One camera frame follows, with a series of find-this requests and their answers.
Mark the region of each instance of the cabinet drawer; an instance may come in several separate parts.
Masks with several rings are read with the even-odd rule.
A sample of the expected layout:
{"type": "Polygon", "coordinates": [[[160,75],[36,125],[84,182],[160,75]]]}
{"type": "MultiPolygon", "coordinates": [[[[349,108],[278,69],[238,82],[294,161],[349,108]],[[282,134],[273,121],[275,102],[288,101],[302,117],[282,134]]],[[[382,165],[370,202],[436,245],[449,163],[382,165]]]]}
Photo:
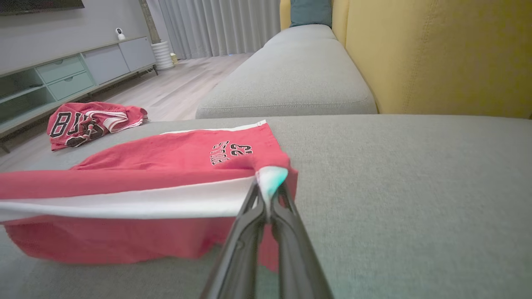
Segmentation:
{"type": "Polygon", "coordinates": [[[37,68],[37,71],[46,83],[84,70],[85,68],[77,56],[57,60],[37,68]]]}
{"type": "Polygon", "coordinates": [[[60,100],[92,86],[93,82],[90,80],[89,74],[85,72],[53,83],[48,88],[55,98],[60,100]]]}

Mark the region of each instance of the television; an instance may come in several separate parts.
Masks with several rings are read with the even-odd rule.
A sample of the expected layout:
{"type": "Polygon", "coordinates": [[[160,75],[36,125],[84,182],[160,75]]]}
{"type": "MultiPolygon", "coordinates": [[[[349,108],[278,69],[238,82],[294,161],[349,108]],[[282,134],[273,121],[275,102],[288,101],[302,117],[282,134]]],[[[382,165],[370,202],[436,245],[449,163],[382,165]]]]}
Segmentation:
{"type": "Polygon", "coordinates": [[[82,9],[81,0],[0,0],[0,15],[82,9]]]}

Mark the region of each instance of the grey wall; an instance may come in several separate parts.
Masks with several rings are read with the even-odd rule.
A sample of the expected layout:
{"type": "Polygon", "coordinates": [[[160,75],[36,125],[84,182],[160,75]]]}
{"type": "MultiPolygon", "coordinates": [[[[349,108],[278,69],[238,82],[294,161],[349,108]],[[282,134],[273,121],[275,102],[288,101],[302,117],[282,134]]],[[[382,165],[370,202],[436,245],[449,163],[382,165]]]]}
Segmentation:
{"type": "Polygon", "coordinates": [[[0,16],[0,72],[126,37],[148,36],[138,0],[83,0],[84,9],[0,16]]]}

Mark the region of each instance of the wooden floor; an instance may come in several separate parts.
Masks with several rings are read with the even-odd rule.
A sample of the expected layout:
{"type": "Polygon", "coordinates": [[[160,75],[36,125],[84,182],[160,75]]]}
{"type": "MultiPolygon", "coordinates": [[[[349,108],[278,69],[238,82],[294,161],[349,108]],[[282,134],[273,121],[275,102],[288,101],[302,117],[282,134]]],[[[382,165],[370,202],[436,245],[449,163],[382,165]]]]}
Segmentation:
{"type": "MultiPolygon", "coordinates": [[[[123,82],[95,95],[91,101],[139,106],[151,121],[193,119],[199,101],[251,54],[179,61],[175,68],[123,82]]],[[[5,142],[11,153],[0,149],[0,172],[23,170],[50,151],[46,121],[5,142]]]]}

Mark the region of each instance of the small bottle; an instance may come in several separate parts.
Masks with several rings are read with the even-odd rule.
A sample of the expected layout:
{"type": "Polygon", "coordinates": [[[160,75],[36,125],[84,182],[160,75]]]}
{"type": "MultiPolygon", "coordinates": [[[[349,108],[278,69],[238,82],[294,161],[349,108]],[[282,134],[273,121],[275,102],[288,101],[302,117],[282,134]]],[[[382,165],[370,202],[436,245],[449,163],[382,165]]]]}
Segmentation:
{"type": "Polygon", "coordinates": [[[172,58],[172,62],[174,64],[177,64],[178,61],[177,61],[177,55],[175,53],[170,53],[170,57],[172,58]]]}

